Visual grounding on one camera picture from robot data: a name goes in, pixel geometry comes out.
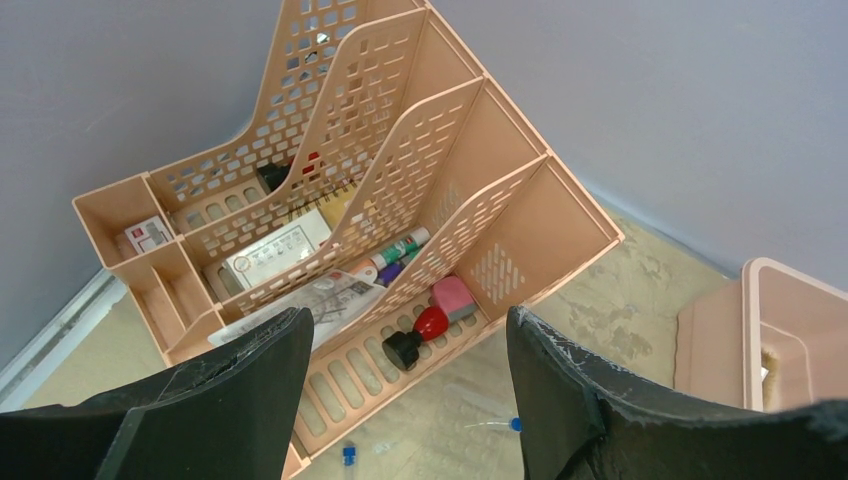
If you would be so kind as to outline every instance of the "blue cap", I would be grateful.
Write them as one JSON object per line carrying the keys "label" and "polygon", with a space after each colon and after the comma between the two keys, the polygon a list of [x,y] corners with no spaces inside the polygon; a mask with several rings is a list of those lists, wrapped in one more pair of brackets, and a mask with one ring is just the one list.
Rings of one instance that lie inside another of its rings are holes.
{"label": "blue cap", "polygon": [[350,467],[356,461],[356,447],[351,445],[342,449],[342,458],[345,462],[345,467]]}

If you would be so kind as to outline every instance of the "red object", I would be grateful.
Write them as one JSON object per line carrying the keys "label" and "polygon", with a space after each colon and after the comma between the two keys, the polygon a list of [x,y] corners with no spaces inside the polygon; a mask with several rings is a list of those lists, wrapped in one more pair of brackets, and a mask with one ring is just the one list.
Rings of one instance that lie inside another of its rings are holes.
{"label": "red object", "polygon": [[412,328],[421,334],[423,341],[429,342],[434,338],[442,336],[448,331],[449,326],[448,316],[441,308],[427,307],[418,316],[418,320],[415,320],[415,325]]}

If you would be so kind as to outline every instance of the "beige plastic organizer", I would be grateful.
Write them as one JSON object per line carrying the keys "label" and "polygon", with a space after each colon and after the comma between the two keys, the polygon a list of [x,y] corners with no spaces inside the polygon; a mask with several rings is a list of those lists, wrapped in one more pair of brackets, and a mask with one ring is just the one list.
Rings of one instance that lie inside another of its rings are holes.
{"label": "beige plastic organizer", "polygon": [[[290,165],[268,195],[256,169]],[[340,191],[354,190],[310,257],[246,291],[222,262]],[[285,2],[250,126],[220,147],[82,195],[74,206],[123,280],[166,363],[333,268],[406,232],[432,235],[359,319],[312,357],[286,474],[622,239],[479,61],[424,0]],[[137,255],[124,229],[151,216],[174,240]],[[380,341],[409,329],[429,287],[460,276],[480,309],[399,372]]]}
{"label": "beige plastic organizer", "polygon": [[755,258],[678,323],[678,390],[766,412],[848,398],[848,294],[809,275]]}

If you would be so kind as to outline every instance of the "white box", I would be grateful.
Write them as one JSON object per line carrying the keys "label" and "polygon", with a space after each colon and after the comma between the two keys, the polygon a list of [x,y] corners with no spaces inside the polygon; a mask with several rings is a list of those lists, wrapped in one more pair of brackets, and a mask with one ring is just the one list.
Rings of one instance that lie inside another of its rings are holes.
{"label": "white box", "polygon": [[168,232],[158,215],[136,223],[124,230],[124,234],[138,254],[149,252],[159,245],[173,240],[171,233]]}
{"label": "white box", "polygon": [[330,238],[321,213],[310,210],[224,261],[239,285],[252,288],[312,255]]}

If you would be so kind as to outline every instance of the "desk organizer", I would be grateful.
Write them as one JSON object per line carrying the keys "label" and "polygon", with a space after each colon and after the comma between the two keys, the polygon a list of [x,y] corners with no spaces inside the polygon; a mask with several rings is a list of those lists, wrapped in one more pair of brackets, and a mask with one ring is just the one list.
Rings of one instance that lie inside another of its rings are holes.
{"label": "desk organizer", "polygon": [[[623,238],[444,19],[424,0],[283,4],[250,125],[234,140],[82,195],[77,213],[124,281],[168,365],[206,338],[406,232],[432,234],[359,319],[313,353],[285,475],[503,325],[510,305],[561,287]],[[290,166],[266,194],[256,170]],[[220,275],[234,252],[354,190],[330,238],[255,287]],[[124,229],[151,216],[173,240],[143,253]],[[480,307],[410,372],[380,348],[449,273]]]}

